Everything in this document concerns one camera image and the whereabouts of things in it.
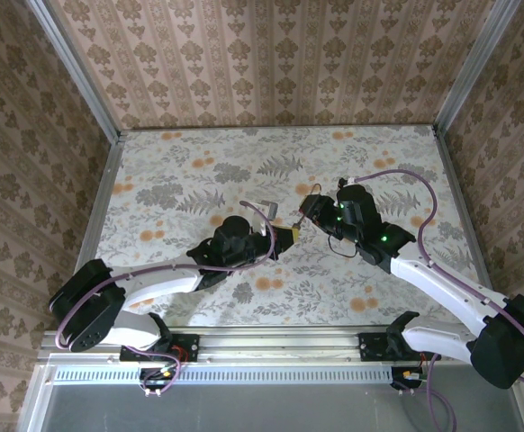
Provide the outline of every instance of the floral tablecloth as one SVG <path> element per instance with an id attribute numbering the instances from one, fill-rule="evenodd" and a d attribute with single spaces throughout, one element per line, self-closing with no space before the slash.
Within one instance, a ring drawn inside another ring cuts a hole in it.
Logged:
<path id="1" fill-rule="evenodd" d="M 278 203 L 276 222 L 290 226 L 314 183 L 334 196 L 341 176 L 389 167 L 414 170 L 431 182 L 439 205 L 425 230 L 429 252 L 476 280 L 430 126 L 129 132 L 97 255 L 115 266 L 177 257 L 210 237 L 225 217 L 248 216 L 242 199 Z M 378 177 L 367 186 L 383 218 L 413 234 L 430 212 L 429 193 L 406 175 Z M 345 242 L 332 246 L 353 252 Z M 359 256 L 335 255 L 307 221 L 299 243 L 278 262 L 133 309 L 155 311 L 171 326 L 388 324 L 407 310 L 454 319 Z"/>

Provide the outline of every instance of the black bracket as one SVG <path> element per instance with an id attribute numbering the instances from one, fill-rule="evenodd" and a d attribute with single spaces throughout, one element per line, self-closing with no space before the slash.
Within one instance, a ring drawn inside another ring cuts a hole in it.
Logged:
<path id="1" fill-rule="evenodd" d="M 182 348 L 183 352 L 187 353 L 187 357 L 182 355 L 184 363 L 196 363 L 198 361 L 198 353 L 200 352 L 200 336 L 191 335 L 187 333 L 172 333 L 171 343 L 168 348 L 162 350 L 153 346 L 151 350 L 146 351 L 146 355 L 134 353 L 128 347 L 123 346 L 120 350 L 121 362 L 165 362 L 164 357 L 153 354 L 170 354 L 176 358 L 180 357 L 180 353 L 174 347 Z"/>
<path id="2" fill-rule="evenodd" d="M 419 362 L 420 354 L 416 351 L 397 354 L 390 349 L 388 335 L 385 332 L 358 333 L 358 349 L 363 362 Z M 434 353 L 423 353 L 430 360 Z"/>

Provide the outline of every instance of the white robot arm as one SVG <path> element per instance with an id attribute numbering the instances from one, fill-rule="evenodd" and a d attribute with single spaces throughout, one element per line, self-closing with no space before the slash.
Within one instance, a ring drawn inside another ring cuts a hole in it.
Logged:
<path id="1" fill-rule="evenodd" d="M 365 262 L 420 288 L 460 320 L 446 323 L 420 317 L 417 312 L 404 312 L 386 332 L 387 349 L 393 358 L 399 360 L 419 352 L 453 357 L 472 365 L 484 379 L 500 388 L 509 388 L 524 372 L 524 337 L 488 304 L 495 303 L 524 327 L 523 296 L 509 300 L 440 265 L 450 276 L 445 277 L 432 262 L 422 261 L 411 233 L 382 222 L 372 195 L 359 184 L 339 184 L 337 201 L 325 195 L 308 195 L 300 211 L 329 236 L 354 242 Z M 297 227 L 273 227 L 272 233 L 276 243 L 271 257 L 278 259 L 296 241 Z M 214 286 L 229 269 L 238 270 L 270 253 L 269 236 L 264 234 L 253 233 L 243 218 L 230 216 L 212 238 L 165 263 L 108 268 L 102 260 L 90 261 L 50 301 L 50 310 L 59 322 L 66 321 L 59 333 L 63 333 L 72 351 L 84 351 L 99 343 L 149 353 L 167 349 L 169 332 L 161 318 L 151 313 L 132 313 L 128 308 L 162 295 Z M 199 265 L 218 266 L 218 271 L 204 271 Z M 135 274 L 140 275 L 115 277 Z M 77 299 L 104 279 L 115 281 L 68 321 Z M 483 299 L 463 285 L 481 293 Z"/>

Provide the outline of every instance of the patterned wall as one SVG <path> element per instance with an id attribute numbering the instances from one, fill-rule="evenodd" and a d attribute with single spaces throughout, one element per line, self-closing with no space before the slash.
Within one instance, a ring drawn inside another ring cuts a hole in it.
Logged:
<path id="1" fill-rule="evenodd" d="M 524 294 L 524 1 L 448 138 L 494 288 Z"/>
<path id="2" fill-rule="evenodd" d="M 14 430 L 107 149 L 25 3 L 0 0 L 0 430 Z"/>
<path id="3" fill-rule="evenodd" d="M 432 123 L 490 0 L 50 0 L 121 129 Z"/>

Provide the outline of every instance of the metal corner post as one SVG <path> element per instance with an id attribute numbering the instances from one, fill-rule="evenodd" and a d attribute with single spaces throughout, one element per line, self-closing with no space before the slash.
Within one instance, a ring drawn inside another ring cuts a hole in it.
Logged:
<path id="1" fill-rule="evenodd" d="M 96 255 L 100 236 L 102 234 L 102 228 L 104 227 L 104 218 L 106 216 L 106 210 L 110 203 L 110 197 L 112 195 L 112 189 L 116 175 L 118 174 L 118 168 L 122 161 L 122 151 L 124 144 L 122 139 L 110 148 L 108 158 L 106 159 L 106 166 L 104 167 L 104 173 L 102 174 L 102 180 L 98 186 L 98 193 L 92 206 L 92 212 L 90 213 L 90 220 L 84 234 L 84 240 L 80 253 L 76 261 L 77 271 L 87 261 L 93 259 Z"/>
<path id="2" fill-rule="evenodd" d="M 441 133 L 446 133 L 456 118 L 519 5 L 520 0 L 496 0 L 494 3 L 434 121 Z"/>
<path id="3" fill-rule="evenodd" d="M 466 202 L 462 194 L 462 189 L 460 188 L 460 183 L 456 177 L 456 172 L 454 170 L 454 165 L 452 164 L 452 159 L 448 153 L 446 139 L 443 132 L 434 127 L 434 133 L 436 135 L 436 141 L 438 145 L 438 153 L 442 158 L 442 163 L 444 164 L 444 172 L 448 182 L 450 183 L 450 189 L 452 190 L 452 196 L 454 198 L 454 204 L 458 209 L 458 214 L 460 215 L 460 220 L 462 221 L 462 226 L 464 228 L 466 239 L 468 241 L 468 247 L 470 248 L 470 254 L 472 255 L 472 260 L 476 266 L 476 273 L 480 282 L 492 289 L 492 283 L 490 281 L 490 276 L 488 275 L 488 270 L 484 262 L 482 251 L 480 249 L 480 243 L 478 242 L 478 237 L 476 237 L 476 232 L 474 231 L 474 225 L 470 219 L 470 213 L 466 207 Z"/>
<path id="4" fill-rule="evenodd" d="M 48 0 L 28 0 L 28 5 L 36 15 L 50 42 L 56 50 L 60 60 L 77 85 L 78 91 L 86 100 L 92 114 L 98 121 L 111 146 L 118 142 L 119 132 L 112 116 L 106 110 L 104 103 L 95 86 L 91 82 L 84 65 L 72 47 L 66 32 L 58 17 L 53 13 Z"/>

